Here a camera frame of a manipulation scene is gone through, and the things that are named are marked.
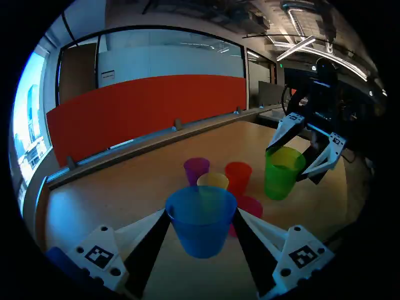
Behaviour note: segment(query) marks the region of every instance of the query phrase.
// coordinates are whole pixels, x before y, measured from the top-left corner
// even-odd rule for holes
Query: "blue plastic cup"
[[[236,206],[223,188],[189,186],[169,196],[165,209],[186,253],[208,259],[223,248]]]

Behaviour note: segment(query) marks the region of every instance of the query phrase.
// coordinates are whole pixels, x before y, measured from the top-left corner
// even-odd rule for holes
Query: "plastic cup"
[[[187,181],[191,187],[197,185],[197,179],[210,170],[210,162],[203,157],[190,158],[183,164],[186,171]]]
[[[252,214],[257,218],[263,216],[263,206],[253,197],[249,196],[238,196],[236,197],[237,207]],[[237,237],[234,226],[231,224],[229,227],[229,235],[231,237]]]
[[[221,173],[206,173],[197,179],[198,186],[210,186],[226,190],[229,185],[228,178]]]
[[[249,183],[252,167],[244,162],[230,162],[225,167],[225,175],[229,180],[228,191],[236,197],[245,193]]]
[[[265,194],[273,200],[285,199],[295,186],[306,159],[290,147],[273,147],[265,153]]]
[[[199,259],[221,251],[236,207],[230,192],[214,186],[185,187],[169,196],[165,205],[184,250]]]

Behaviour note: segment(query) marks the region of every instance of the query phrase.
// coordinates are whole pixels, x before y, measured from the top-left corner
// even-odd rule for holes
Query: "green plastic cup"
[[[305,167],[306,159],[290,147],[273,147],[265,153],[264,191],[272,200],[285,199]]]

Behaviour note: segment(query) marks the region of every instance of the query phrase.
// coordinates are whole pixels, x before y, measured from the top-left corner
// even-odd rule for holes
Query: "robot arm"
[[[240,208],[232,223],[260,299],[286,293],[334,257],[300,225],[286,231]],[[53,262],[60,267],[67,261],[87,280],[92,278],[130,299],[141,299],[169,225],[165,209],[116,231],[101,225]]]
[[[346,139],[335,132],[328,134],[318,127],[306,123],[306,118],[304,116],[291,112],[279,121],[275,134],[266,150],[273,147],[282,147],[299,134],[305,127],[325,135],[328,138],[328,144],[320,152],[314,153],[313,155],[305,155],[306,166],[297,177],[298,181],[305,178],[315,177],[318,174],[325,173],[329,169],[333,169],[341,157],[346,144]]]

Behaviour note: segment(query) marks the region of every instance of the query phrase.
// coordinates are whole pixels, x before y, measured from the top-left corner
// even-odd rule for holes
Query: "sky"
[[[32,53],[19,79],[18,89],[15,95],[13,131],[14,136],[18,134],[25,148],[27,148],[30,143],[27,109],[28,91],[32,85],[40,86],[44,62],[45,59],[42,56]]]

